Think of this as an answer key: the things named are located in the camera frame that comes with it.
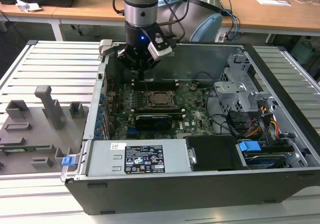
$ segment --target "table leg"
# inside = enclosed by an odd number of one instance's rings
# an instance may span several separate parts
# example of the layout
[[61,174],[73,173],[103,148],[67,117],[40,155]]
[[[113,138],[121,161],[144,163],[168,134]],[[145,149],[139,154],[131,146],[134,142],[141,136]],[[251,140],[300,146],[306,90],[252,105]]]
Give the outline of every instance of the table leg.
[[268,37],[265,40],[266,44],[272,44],[275,40],[276,35],[275,34],[268,34]]
[[100,26],[99,25],[94,25],[93,26],[93,33],[95,37],[99,37],[100,36]]
[[51,21],[52,30],[56,41],[64,41],[64,34],[60,27],[60,20],[52,19]]
[[5,26],[5,21],[0,21],[0,32],[1,33],[6,33],[8,30]]

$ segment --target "green circuit board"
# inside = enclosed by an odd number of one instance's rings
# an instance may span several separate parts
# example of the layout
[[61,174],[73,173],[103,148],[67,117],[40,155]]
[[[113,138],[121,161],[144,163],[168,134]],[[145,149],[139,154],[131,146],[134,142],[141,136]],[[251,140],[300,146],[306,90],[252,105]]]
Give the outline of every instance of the green circuit board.
[[[180,139],[187,135],[212,135],[214,128],[209,123],[209,118],[204,108],[206,89],[198,88],[190,90],[191,82],[179,83],[179,87],[172,91],[175,106],[185,109],[183,117],[181,113],[161,113],[173,116],[172,126],[167,131],[136,131],[134,119],[137,114],[131,112],[131,107],[137,105],[137,95],[143,96],[145,91],[134,91],[130,85],[122,85],[115,90],[110,116],[113,120],[114,130],[111,138],[115,140],[125,139]],[[145,98],[140,100],[141,106],[148,103]]]

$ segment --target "motherboard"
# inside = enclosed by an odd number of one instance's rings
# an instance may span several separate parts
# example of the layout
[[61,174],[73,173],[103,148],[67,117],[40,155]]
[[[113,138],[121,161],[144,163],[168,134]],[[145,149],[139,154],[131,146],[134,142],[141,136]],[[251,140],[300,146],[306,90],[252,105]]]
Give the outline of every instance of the motherboard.
[[182,139],[213,135],[206,112],[209,88],[189,82],[121,84],[107,93],[111,139]]

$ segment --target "barcode sticker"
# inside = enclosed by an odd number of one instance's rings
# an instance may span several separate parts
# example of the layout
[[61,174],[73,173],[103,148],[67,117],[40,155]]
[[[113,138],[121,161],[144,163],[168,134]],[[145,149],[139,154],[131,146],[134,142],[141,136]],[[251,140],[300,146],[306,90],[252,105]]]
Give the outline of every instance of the barcode sticker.
[[124,150],[127,143],[111,143],[110,150]]

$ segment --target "sticker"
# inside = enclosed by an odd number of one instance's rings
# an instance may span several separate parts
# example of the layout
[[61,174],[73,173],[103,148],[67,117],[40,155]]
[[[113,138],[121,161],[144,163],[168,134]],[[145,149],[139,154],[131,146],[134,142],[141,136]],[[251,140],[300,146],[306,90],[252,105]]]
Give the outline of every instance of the sticker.
[[125,146],[124,172],[126,174],[148,174],[165,172],[162,145]]
[[12,150],[4,150],[4,152],[25,152],[23,149],[12,149]]
[[124,150],[127,143],[111,143],[110,150]]

